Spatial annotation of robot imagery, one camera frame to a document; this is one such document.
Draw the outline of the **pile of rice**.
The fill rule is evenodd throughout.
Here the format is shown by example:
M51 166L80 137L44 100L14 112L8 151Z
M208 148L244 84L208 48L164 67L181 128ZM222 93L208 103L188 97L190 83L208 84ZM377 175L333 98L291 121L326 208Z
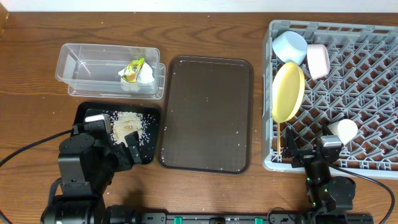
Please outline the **pile of rice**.
M143 114L133 112L114 111L110 117L112 133L111 140L116 144L123 143L127 146L125 137L137 131L139 135L139 145L149 143L149 125Z

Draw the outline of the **small white cup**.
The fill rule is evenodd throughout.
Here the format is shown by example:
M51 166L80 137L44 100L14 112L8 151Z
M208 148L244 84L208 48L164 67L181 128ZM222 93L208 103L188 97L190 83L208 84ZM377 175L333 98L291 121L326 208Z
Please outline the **small white cup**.
M337 135L340 141L346 145L358 133L358 127L356 123L350 119L342 119L340 121L331 123L327 126L333 135Z

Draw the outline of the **yellow round plate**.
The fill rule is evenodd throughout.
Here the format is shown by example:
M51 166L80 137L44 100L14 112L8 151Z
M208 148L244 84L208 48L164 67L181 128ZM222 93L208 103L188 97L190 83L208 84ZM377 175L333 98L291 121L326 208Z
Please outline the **yellow round plate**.
M294 62L285 63L272 82L271 116L276 123L291 120L301 107L305 91L302 69Z

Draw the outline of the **white tissue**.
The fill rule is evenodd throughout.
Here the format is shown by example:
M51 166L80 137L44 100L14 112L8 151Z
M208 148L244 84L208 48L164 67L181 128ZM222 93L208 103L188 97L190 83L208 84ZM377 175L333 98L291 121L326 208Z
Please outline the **white tissue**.
M118 72L121 81L121 88L124 91L130 92L140 92L143 91L144 87L151 87L152 83L154 82L155 78L152 75L152 68L146 62L143 63L137 77L135 83L128 83L122 78L124 74L124 69Z

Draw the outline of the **green snack wrapper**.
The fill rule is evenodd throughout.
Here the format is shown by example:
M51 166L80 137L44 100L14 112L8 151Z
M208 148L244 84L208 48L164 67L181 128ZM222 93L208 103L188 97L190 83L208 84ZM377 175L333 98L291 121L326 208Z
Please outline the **green snack wrapper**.
M135 83L144 62L144 57L133 60L121 71L119 76L126 82Z

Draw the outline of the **white bowl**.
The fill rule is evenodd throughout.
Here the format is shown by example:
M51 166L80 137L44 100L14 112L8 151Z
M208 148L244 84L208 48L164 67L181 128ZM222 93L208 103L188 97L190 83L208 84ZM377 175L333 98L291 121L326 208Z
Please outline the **white bowl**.
M327 76L330 72L330 59L327 48L322 44L308 45L307 63L312 79L317 80Z

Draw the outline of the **light blue bowl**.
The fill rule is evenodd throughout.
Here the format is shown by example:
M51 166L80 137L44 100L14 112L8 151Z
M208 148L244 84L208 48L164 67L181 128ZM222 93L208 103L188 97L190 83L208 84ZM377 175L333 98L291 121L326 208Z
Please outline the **light blue bowl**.
M307 47L305 39L293 31L284 32L272 43L272 49L281 61L294 62L297 65L300 65L306 57Z

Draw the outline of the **wooden chopstick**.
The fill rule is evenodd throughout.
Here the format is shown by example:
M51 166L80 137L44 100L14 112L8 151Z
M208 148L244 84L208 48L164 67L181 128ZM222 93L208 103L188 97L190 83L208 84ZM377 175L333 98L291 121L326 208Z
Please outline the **wooden chopstick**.
M281 155L281 139L280 139L281 135L280 135L280 123L277 123L277 150L278 150L278 155Z

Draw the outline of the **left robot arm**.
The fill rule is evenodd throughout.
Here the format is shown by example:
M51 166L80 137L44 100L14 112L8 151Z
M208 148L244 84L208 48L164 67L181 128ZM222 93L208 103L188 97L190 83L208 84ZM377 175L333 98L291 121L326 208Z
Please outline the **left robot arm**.
M88 116L73 125L58 155L61 177L50 188L41 223L139 224L142 216L130 206L106 207L103 194L115 173L141 164L139 134L133 131L120 144L111 142L109 115Z

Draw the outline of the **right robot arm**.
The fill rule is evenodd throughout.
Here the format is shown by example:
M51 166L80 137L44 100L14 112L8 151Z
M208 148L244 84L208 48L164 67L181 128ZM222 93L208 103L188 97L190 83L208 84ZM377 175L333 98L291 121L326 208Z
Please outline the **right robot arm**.
M295 223L348 223L346 212L353 209L356 184L343 176L332 176L330 166L339 158L343 143L325 131L311 149L300 150L290 128L285 131L283 158L292 159L292 167L305 169L306 190L312 207L295 217Z

